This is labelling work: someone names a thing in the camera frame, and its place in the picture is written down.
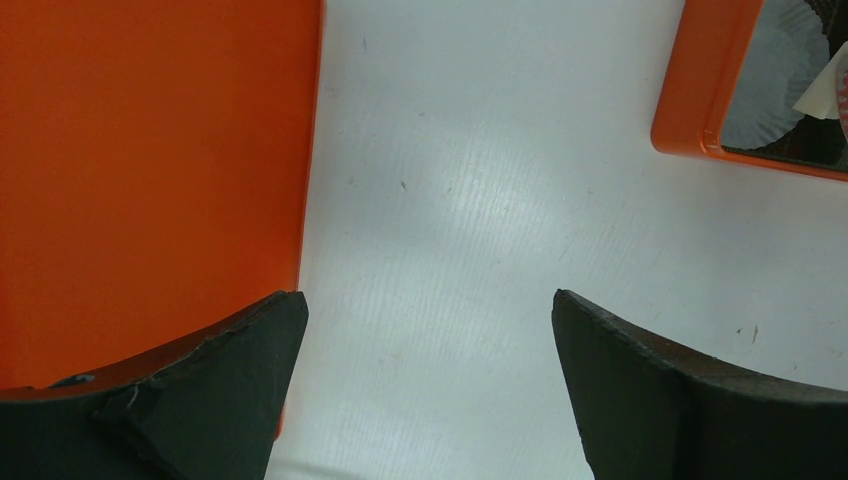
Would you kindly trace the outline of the white rectangular chocolate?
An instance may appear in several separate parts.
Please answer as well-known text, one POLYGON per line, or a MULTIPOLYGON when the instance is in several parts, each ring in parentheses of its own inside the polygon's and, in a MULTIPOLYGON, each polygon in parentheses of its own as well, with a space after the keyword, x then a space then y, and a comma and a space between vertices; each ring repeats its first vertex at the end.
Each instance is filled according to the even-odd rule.
POLYGON ((793 109, 819 120, 837 120, 847 115, 846 42, 795 102, 793 109))

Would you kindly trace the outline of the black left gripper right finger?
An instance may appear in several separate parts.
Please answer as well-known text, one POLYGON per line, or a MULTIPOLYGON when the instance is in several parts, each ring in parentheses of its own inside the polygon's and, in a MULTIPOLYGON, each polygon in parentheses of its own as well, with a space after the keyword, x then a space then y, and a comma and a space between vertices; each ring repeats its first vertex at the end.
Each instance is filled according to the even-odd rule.
POLYGON ((552 327, 598 479, 843 479, 847 395, 758 373, 569 291, 552 327))

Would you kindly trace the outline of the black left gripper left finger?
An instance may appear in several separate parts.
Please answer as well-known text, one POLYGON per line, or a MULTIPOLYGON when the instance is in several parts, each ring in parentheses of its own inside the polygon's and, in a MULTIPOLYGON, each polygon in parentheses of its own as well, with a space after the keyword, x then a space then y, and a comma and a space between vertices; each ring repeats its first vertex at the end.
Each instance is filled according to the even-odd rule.
POLYGON ((1 393, 5 479, 261 479, 309 312, 276 292, 156 348, 1 393))

